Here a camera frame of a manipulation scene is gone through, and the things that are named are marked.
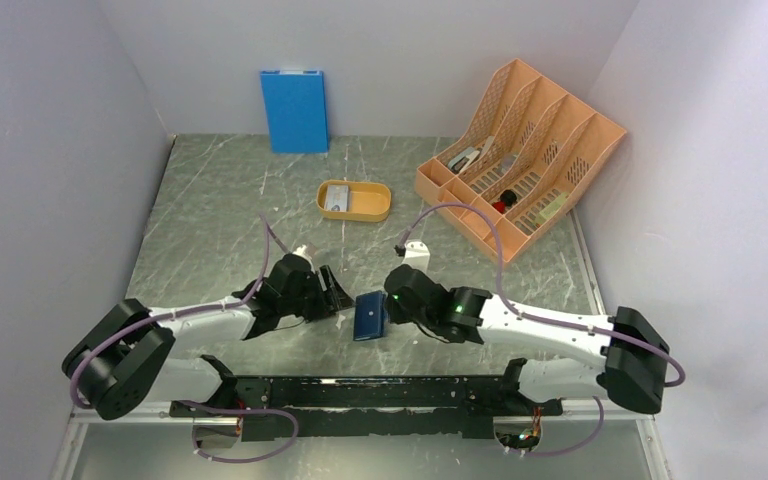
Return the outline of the navy blue card holder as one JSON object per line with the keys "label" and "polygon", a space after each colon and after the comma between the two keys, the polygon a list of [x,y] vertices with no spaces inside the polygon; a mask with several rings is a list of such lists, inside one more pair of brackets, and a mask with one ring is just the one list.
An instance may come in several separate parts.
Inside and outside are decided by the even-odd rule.
{"label": "navy blue card holder", "polygon": [[356,297],[353,320],[354,341],[374,340],[384,336],[384,325],[387,319],[386,297],[383,291],[372,291]]}

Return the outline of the orange oval tray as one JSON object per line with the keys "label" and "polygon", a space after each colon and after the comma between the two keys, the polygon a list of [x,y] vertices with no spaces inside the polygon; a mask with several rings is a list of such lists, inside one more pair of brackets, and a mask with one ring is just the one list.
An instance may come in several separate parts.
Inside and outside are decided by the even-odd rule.
{"label": "orange oval tray", "polygon": [[[347,212],[329,212],[323,208],[326,187],[330,184],[346,184],[350,189],[350,201]],[[316,204],[321,215],[329,220],[378,223],[384,221],[390,213],[392,193],[381,183],[356,182],[347,180],[327,180],[317,191]]]}

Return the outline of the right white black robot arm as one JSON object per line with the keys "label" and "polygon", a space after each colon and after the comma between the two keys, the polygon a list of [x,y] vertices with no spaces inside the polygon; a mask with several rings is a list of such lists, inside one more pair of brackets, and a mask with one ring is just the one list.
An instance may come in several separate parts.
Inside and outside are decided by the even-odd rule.
{"label": "right white black robot arm", "polygon": [[400,265],[384,283],[392,322],[417,325],[450,343],[505,343],[552,354],[526,361],[499,391],[510,413],[557,399],[606,398],[626,410],[661,411],[669,346],[643,314],[576,315],[505,302],[471,287],[447,289],[424,272]]}

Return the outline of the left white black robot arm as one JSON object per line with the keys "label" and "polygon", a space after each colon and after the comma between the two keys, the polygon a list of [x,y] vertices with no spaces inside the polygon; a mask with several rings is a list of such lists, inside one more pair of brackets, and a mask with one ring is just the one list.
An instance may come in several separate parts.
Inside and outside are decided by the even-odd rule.
{"label": "left white black robot arm", "polygon": [[120,301],[66,355],[61,370],[77,406],[104,420],[163,401],[189,409],[199,404],[221,416],[243,402],[236,376],[205,347],[257,338],[286,317],[323,320],[354,304],[329,266],[289,253],[212,303],[149,308],[135,298]]}

